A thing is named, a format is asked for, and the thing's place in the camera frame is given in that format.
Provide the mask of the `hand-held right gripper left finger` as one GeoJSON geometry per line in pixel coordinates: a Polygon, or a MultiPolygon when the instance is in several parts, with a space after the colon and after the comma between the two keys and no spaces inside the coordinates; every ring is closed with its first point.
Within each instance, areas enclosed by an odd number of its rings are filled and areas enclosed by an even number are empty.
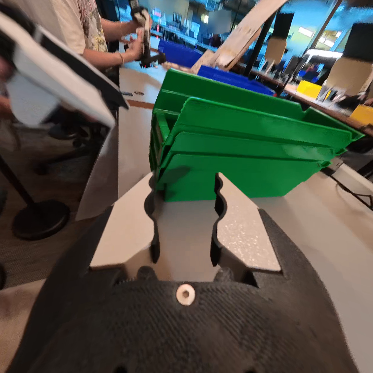
{"type": "Polygon", "coordinates": [[[137,277],[141,267],[158,262],[160,241],[153,217],[154,197],[154,174],[150,172],[114,203],[91,270],[118,268],[126,277],[137,277]]]}

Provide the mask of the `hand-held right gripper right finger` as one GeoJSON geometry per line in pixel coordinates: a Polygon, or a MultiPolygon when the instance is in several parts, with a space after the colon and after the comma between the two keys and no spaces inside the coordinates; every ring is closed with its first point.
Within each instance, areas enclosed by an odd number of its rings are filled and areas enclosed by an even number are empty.
{"type": "Polygon", "coordinates": [[[254,273],[280,274],[282,268],[258,206],[221,172],[215,175],[212,265],[228,268],[236,282],[254,273]]]}

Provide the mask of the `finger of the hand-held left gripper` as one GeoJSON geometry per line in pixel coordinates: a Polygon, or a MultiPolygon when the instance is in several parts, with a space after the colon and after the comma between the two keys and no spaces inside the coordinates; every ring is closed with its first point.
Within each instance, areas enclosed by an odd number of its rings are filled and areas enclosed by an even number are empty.
{"type": "Polygon", "coordinates": [[[119,88],[109,78],[24,14],[1,13],[0,30],[27,47],[34,41],[55,61],[53,70],[60,83],[60,106],[43,123],[66,109],[114,128],[117,122],[114,111],[129,109],[119,88]]]}

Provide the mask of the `black office chair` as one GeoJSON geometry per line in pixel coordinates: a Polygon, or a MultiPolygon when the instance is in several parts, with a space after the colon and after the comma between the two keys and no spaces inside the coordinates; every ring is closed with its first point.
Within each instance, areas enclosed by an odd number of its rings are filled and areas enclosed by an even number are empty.
{"type": "Polygon", "coordinates": [[[63,120],[49,130],[48,135],[59,141],[72,141],[73,150],[36,162],[33,171],[37,175],[47,175],[52,166],[83,157],[88,158],[91,171],[108,134],[109,128],[106,126],[89,122],[82,114],[66,113],[63,120]]]}

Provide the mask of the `black round stand base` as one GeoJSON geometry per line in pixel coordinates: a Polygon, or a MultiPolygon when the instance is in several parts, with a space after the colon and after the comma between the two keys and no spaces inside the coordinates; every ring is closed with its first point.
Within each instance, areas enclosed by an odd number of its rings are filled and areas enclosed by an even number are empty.
{"type": "Polygon", "coordinates": [[[12,233],[17,238],[27,241],[42,240],[53,236],[67,225],[71,211],[66,204],[57,200],[35,202],[2,156],[0,170],[26,204],[12,222],[12,233]]]}

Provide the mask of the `blue plastic bin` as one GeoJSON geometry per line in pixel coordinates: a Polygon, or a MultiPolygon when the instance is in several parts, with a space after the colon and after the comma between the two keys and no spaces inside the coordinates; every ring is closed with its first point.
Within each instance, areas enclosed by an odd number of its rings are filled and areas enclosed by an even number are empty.
{"type": "Polygon", "coordinates": [[[203,55],[199,50],[186,47],[182,44],[161,39],[157,48],[159,53],[164,53],[166,62],[179,66],[192,68],[203,55]]]}

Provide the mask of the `long wooden table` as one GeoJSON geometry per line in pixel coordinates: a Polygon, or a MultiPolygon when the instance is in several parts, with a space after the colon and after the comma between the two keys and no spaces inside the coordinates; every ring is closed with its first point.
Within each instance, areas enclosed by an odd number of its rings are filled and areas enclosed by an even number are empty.
{"type": "Polygon", "coordinates": [[[337,119],[344,124],[354,128],[355,130],[363,133],[366,136],[373,137],[373,127],[372,124],[362,124],[361,122],[357,121],[356,119],[347,116],[342,111],[339,110],[338,107],[334,105],[327,105],[325,102],[320,103],[315,99],[312,99],[304,94],[298,93],[296,90],[296,85],[293,84],[285,84],[282,80],[273,78],[270,74],[260,71],[256,68],[251,69],[249,72],[250,75],[259,77],[260,79],[269,82],[276,86],[278,91],[284,92],[286,95],[290,96],[292,99],[301,101],[302,104],[313,107],[326,115],[337,119]]]}

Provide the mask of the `blue bin with tag sticker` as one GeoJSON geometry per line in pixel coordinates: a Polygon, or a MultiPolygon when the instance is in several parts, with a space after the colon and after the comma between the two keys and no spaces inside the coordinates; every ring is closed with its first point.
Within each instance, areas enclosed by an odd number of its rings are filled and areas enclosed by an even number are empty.
{"type": "Polygon", "coordinates": [[[250,80],[245,76],[233,72],[226,72],[217,68],[202,65],[199,68],[197,75],[267,96],[277,96],[274,90],[265,86],[263,83],[255,79],[250,80]]]}

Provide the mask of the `yellow plastic bin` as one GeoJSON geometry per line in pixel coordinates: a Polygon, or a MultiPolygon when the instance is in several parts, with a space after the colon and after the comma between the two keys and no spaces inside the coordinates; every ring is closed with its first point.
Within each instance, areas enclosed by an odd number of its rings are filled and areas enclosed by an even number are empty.
{"type": "Polygon", "coordinates": [[[321,88],[322,88],[321,85],[317,85],[315,83],[302,80],[300,81],[296,89],[296,92],[297,94],[302,94],[312,99],[316,99],[318,95],[320,94],[321,88]]]}
{"type": "Polygon", "coordinates": [[[360,122],[362,125],[372,125],[373,107],[367,105],[358,105],[350,115],[350,118],[360,122]]]}

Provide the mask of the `cardboard board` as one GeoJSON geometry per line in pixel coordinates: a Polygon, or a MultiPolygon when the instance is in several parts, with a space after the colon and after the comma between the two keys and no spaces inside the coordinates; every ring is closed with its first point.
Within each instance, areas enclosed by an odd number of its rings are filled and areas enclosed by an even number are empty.
{"type": "Polygon", "coordinates": [[[259,37],[265,21],[286,2],[287,0],[259,1],[230,33],[226,41],[215,52],[206,51],[190,68],[190,72],[197,74],[201,66],[217,67],[223,71],[229,71],[259,37]]]}
{"type": "Polygon", "coordinates": [[[287,47],[287,40],[271,36],[268,40],[267,48],[264,58],[268,63],[279,64],[285,53],[287,47]]]}
{"type": "Polygon", "coordinates": [[[325,84],[341,89],[363,88],[372,77],[372,62],[341,57],[333,65],[325,84]]]}

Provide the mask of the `black stand pole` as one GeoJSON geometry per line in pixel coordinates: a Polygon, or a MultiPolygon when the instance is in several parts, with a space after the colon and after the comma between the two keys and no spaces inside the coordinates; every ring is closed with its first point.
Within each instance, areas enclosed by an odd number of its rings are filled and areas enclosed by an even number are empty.
{"type": "Polygon", "coordinates": [[[245,70],[244,70],[244,73],[243,73],[243,76],[244,77],[248,77],[250,71],[252,70],[253,66],[254,66],[254,63],[256,62],[258,56],[259,56],[259,52],[263,46],[263,43],[264,43],[264,40],[265,40],[265,37],[266,35],[268,34],[268,31],[274,21],[274,18],[277,14],[277,11],[274,12],[269,18],[268,20],[265,21],[263,27],[262,27],[262,30],[259,34],[259,37],[257,38],[256,40],[256,43],[254,45],[254,48],[253,48],[253,51],[246,63],[246,67],[245,67],[245,70]]]}

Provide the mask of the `white light panel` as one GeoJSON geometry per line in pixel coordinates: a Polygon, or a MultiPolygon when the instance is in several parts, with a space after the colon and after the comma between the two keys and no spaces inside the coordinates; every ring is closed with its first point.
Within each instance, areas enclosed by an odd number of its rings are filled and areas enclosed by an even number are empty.
{"type": "Polygon", "coordinates": [[[335,52],[335,51],[319,50],[319,49],[309,49],[305,52],[305,56],[309,56],[309,58],[316,56],[316,57],[321,57],[321,58],[339,59],[343,56],[343,53],[335,52]]]}

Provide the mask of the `black panel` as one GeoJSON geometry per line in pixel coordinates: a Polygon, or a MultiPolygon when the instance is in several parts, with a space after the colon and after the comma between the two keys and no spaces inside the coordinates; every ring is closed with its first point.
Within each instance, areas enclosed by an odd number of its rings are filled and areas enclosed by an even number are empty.
{"type": "Polygon", "coordinates": [[[348,36],[343,56],[366,62],[373,61],[373,24],[354,23],[348,36]]]}

